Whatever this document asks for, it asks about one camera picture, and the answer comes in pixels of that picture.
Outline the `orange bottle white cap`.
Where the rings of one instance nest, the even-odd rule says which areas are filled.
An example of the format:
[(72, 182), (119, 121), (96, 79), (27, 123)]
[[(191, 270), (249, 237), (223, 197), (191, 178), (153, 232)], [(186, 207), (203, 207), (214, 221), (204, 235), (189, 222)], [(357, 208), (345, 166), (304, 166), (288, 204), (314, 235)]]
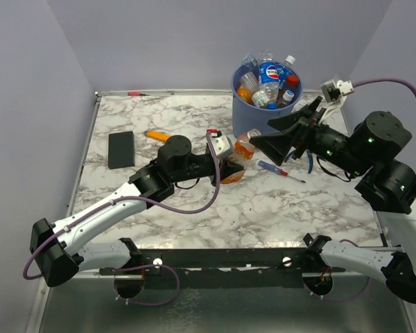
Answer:
[[(234, 144), (234, 152), (229, 159), (245, 168), (255, 152), (255, 147), (250, 143), (250, 138), (259, 136), (260, 134), (260, 131), (254, 128), (240, 135)], [(221, 182), (223, 185), (232, 183), (234, 182)]]

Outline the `clear bottle white cap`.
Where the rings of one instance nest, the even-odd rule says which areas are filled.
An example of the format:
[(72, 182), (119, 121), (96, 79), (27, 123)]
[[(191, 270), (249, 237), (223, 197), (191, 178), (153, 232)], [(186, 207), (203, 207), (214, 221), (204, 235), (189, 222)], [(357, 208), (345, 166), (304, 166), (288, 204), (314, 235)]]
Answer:
[(278, 97), (277, 97), (277, 107), (278, 108), (284, 108), (292, 103), (292, 100), (295, 97), (295, 93), (292, 90), (285, 90), (279, 91)]

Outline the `red cap tea bottle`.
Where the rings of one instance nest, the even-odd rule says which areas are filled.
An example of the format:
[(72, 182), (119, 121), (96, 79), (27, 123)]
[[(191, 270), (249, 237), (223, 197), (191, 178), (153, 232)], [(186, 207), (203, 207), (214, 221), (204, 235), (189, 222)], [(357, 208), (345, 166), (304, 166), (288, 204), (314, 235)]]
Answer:
[(282, 93), (284, 94), (285, 91), (290, 90), (292, 93), (297, 94), (299, 82), (299, 77), (295, 74), (287, 75), (285, 83), (282, 87)]

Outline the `orange bottle front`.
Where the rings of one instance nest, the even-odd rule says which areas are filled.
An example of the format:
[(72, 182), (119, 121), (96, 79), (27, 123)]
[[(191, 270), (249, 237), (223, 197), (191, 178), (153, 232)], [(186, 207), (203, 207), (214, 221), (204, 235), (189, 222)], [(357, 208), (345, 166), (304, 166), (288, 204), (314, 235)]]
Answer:
[(252, 99), (251, 96), (249, 94), (249, 92), (246, 90), (246, 88), (244, 88), (244, 86), (240, 86), (237, 90), (236, 90), (237, 95), (246, 103), (251, 104), (252, 103)]

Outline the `green cap bottle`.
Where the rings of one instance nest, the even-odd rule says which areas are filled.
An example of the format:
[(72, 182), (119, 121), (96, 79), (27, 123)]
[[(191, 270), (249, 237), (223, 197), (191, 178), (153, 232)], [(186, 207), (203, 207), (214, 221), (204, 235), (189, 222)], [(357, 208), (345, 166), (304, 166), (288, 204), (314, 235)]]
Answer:
[(262, 74), (255, 76), (249, 71), (241, 76), (240, 82), (257, 108), (277, 109), (278, 80)]

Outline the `blue label water bottle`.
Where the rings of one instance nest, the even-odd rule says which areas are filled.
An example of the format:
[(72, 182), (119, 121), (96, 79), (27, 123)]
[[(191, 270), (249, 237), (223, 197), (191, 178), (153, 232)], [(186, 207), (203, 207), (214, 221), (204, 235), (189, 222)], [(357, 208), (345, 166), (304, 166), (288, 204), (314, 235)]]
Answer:
[(279, 75), (279, 89), (282, 90), (288, 75), (293, 74), (295, 57), (288, 55), (283, 62), (276, 62), (277, 73)]

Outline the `small clear crushed bottle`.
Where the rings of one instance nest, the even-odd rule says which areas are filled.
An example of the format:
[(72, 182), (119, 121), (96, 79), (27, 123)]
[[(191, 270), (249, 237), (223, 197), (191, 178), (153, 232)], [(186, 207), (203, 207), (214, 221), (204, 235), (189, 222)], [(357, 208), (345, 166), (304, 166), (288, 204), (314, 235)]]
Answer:
[(242, 59), (242, 65), (249, 67), (251, 69), (254, 69), (257, 67), (258, 62), (257, 59), (250, 53), (248, 53), (243, 59)]

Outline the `Pepsi bottle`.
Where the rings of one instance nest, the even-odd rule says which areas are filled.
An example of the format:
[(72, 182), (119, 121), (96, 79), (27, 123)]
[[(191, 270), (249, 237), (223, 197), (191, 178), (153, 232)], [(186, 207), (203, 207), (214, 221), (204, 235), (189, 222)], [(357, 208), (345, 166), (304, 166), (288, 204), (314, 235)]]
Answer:
[(259, 87), (268, 95), (271, 103), (277, 99), (279, 92), (279, 74), (273, 54), (265, 50), (259, 54)]

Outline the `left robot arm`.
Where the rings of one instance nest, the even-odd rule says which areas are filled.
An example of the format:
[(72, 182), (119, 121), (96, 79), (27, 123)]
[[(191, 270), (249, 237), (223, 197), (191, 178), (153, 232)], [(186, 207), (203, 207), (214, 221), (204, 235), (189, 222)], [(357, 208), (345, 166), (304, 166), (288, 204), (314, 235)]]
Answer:
[(137, 270), (140, 254), (130, 239), (119, 239), (110, 244), (92, 244), (118, 222), (153, 206), (186, 214), (186, 210), (163, 204), (175, 192), (175, 184), (187, 180), (209, 178), (215, 188), (226, 170), (234, 151), (229, 137), (208, 131), (203, 154), (192, 151), (190, 140), (182, 135), (167, 139), (157, 157), (140, 168), (108, 197), (87, 209), (57, 220), (35, 222), (31, 230), (31, 256), (24, 266), (23, 276), (31, 280), (28, 270), (36, 263), (39, 276), (48, 287), (57, 287), (75, 274), (96, 268), (109, 268), (129, 274)]

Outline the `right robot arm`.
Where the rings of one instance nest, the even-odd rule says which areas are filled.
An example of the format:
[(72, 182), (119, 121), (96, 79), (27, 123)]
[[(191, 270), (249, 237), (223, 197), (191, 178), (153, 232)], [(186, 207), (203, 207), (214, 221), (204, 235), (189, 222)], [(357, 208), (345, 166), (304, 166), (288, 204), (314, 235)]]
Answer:
[(388, 222), (400, 250), (388, 253), (347, 245), (331, 237), (305, 237), (304, 262), (312, 271), (342, 268), (384, 283), (402, 300), (416, 304), (416, 173), (397, 160), (412, 135), (393, 114), (370, 113), (351, 135), (322, 122), (320, 100), (288, 116), (271, 119), (273, 133), (250, 141), (276, 165), (305, 151), (358, 178), (357, 192)]

